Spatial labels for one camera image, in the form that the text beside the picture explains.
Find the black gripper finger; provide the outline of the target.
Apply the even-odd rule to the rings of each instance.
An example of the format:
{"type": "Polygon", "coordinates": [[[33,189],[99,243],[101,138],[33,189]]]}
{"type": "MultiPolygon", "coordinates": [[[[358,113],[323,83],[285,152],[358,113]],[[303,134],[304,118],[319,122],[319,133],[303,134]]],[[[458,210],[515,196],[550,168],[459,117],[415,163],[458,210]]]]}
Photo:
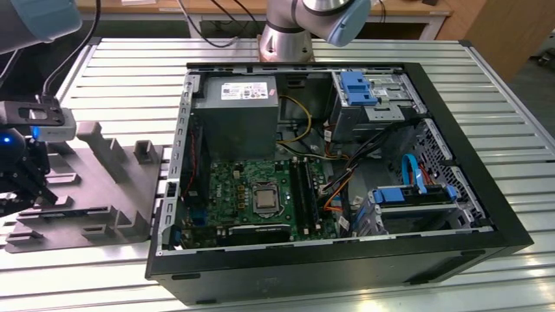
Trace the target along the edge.
{"type": "Polygon", "coordinates": [[[29,203],[53,205],[59,197],[48,189],[45,176],[51,172],[45,143],[35,139],[24,140],[24,152],[16,163],[17,195],[29,203]]]}
{"type": "Polygon", "coordinates": [[[1,217],[35,205],[33,183],[20,174],[1,174],[1,217]]]}

